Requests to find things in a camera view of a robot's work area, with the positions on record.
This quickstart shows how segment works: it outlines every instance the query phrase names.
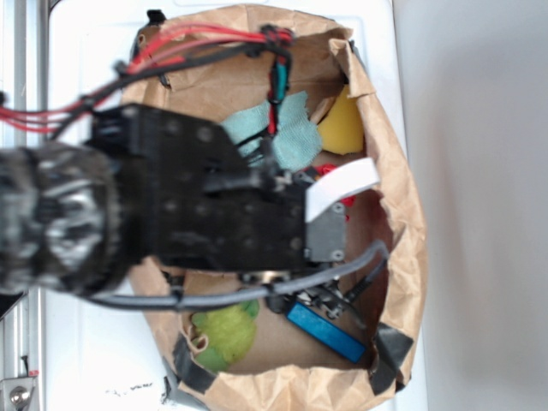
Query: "blue object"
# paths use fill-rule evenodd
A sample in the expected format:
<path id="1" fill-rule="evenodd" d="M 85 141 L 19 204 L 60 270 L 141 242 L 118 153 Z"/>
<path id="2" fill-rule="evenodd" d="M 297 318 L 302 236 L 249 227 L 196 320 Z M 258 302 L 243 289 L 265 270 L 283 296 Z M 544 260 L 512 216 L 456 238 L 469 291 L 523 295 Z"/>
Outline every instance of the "blue object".
<path id="1" fill-rule="evenodd" d="M 328 347 L 337 351 L 343 357 L 356 363 L 366 352 L 366 347 L 348 335 L 330 321 L 316 314 L 310 308 L 296 302 L 286 314 L 293 324 L 320 340 Z"/>
<path id="2" fill-rule="evenodd" d="M 278 93 L 283 94 L 284 90 L 278 90 Z M 278 132 L 273 143 L 274 154 L 280 166 L 294 172 L 310 165 L 322 149 L 317 126 L 308 120 L 307 98 L 306 92 L 298 92 L 285 98 L 280 106 Z M 251 109 L 234 113 L 221 122 L 221 125 L 232 142 L 237 144 L 266 127 L 269 111 L 270 104 L 265 100 Z M 259 141 L 251 141 L 240 148 L 240 153 L 246 156 L 257 147 Z"/>

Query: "white tab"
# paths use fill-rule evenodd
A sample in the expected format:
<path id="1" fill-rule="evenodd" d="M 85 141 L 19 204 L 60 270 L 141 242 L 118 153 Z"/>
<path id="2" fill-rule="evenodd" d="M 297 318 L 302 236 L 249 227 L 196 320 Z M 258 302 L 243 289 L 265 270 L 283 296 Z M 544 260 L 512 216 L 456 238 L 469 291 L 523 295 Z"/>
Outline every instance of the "white tab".
<path id="1" fill-rule="evenodd" d="M 342 165 L 315 182 L 307 190 L 306 223 L 310 223 L 339 200 L 366 191 L 380 182 L 371 158 Z"/>

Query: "red object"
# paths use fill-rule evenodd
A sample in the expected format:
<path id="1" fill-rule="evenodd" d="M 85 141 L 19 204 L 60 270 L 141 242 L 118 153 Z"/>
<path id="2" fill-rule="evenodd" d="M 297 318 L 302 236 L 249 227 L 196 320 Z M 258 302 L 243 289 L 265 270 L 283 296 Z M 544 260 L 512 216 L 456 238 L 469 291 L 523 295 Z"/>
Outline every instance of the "red object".
<path id="1" fill-rule="evenodd" d="M 318 171 L 318 173 L 321 175 L 321 176 L 325 176 L 326 174 L 332 172 L 334 169 L 337 168 L 336 165 L 334 164 L 323 164 L 323 165 L 320 165 L 318 167 L 314 167 L 316 169 L 316 171 Z M 350 197 L 346 197 L 344 199 L 341 200 L 341 202 L 347 206 L 347 207 L 351 207 L 354 205 L 354 202 L 356 201 L 356 196 L 355 195 L 351 195 Z"/>

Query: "gray cable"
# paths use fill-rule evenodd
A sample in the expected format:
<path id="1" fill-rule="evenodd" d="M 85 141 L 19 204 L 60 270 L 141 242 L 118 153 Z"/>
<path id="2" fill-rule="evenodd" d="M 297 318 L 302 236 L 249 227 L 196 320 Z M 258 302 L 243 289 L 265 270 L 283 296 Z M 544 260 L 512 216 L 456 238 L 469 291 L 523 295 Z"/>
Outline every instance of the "gray cable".
<path id="1" fill-rule="evenodd" d="M 327 283 L 335 278 L 346 276 L 371 263 L 377 253 L 383 260 L 388 260 L 389 252 L 386 245 L 375 240 L 358 258 L 347 264 L 332 267 L 317 272 L 308 277 L 297 278 L 285 283 L 274 283 L 268 286 L 260 286 L 255 289 L 244 289 L 234 293 L 215 295 L 166 295 L 166 296 L 132 296 L 113 295 L 109 297 L 91 297 L 88 300 L 96 304 L 142 311 L 203 311 L 238 304 L 243 301 L 257 300 L 268 295 L 290 295 L 303 289 L 315 287 Z"/>

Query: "white wall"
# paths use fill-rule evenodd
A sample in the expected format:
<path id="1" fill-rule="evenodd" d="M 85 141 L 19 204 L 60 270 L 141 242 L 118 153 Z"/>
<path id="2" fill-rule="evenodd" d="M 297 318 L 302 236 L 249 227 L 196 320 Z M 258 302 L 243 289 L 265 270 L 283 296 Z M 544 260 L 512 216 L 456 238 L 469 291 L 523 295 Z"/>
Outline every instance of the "white wall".
<path id="1" fill-rule="evenodd" d="M 548 409 L 548 2 L 394 0 L 430 411 Z"/>

